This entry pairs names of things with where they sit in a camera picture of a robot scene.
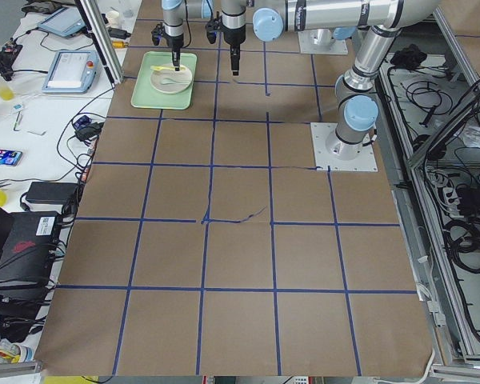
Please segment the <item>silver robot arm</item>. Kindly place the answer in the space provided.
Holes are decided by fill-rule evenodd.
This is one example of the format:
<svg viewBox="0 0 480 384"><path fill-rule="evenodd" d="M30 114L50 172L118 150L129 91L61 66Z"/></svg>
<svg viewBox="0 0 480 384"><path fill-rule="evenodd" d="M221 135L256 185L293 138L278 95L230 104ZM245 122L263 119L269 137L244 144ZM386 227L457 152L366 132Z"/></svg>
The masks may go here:
<svg viewBox="0 0 480 384"><path fill-rule="evenodd" d="M174 70L179 72L181 48L184 47L184 23L191 18L213 19L212 1L162 0L163 21L151 31L155 46L165 39L171 48L171 60Z"/></svg>
<svg viewBox="0 0 480 384"><path fill-rule="evenodd" d="M276 122L298 122L310 112L310 92L298 83L300 70L291 65L302 64L303 72L312 75L316 65L325 64L326 76L335 86L334 94L349 97L367 94L383 59L400 31L430 16L438 7L436 1L223 1L213 15L206 32L210 39L217 34L230 48L233 75L238 75L241 45L246 40L246 11L253 9L252 27L264 46L278 38L292 41L309 38L318 32L329 32L330 39L350 38L361 29L366 35L354 54L346 57L319 55L317 62L298 59L295 53L282 52L276 59L277 70L270 73L275 80L281 102L270 101L259 85L221 87L218 91L218 116L225 120L260 122L270 117Z"/></svg>

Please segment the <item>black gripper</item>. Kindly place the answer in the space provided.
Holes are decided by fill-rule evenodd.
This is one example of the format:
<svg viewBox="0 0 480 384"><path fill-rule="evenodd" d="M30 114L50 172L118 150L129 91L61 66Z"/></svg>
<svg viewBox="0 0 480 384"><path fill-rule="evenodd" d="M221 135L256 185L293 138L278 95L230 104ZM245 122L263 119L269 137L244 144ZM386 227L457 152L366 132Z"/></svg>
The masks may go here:
<svg viewBox="0 0 480 384"><path fill-rule="evenodd" d="M180 71L180 49L183 48L183 24L171 26L160 22L151 31L153 44L158 46L164 38L168 47L172 49L172 64L175 71Z"/></svg>
<svg viewBox="0 0 480 384"><path fill-rule="evenodd" d="M210 44L215 44L218 32L222 32L230 45L230 68L233 76L239 76L240 45L246 39L245 14L217 14L206 24L206 37Z"/></svg>

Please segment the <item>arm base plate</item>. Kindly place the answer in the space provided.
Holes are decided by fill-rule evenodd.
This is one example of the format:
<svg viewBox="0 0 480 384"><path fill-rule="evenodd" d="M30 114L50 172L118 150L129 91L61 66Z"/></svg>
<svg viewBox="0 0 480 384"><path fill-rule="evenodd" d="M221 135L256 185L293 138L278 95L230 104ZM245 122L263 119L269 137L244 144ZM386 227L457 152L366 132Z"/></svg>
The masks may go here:
<svg viewBox="0 0 480 384"><path fill-rule="evenodd" d="M315 168L320 171L377 172L378 167L370 136L363 141L346 144L336 135L336 123L312 122Z"/></svg>
<svg viewBox="0 0 480 384"><path fill-rule="evenodd" d="M298 33L302 54L348 55L344 40L336 40L328 29L305 30Z"/></svg>

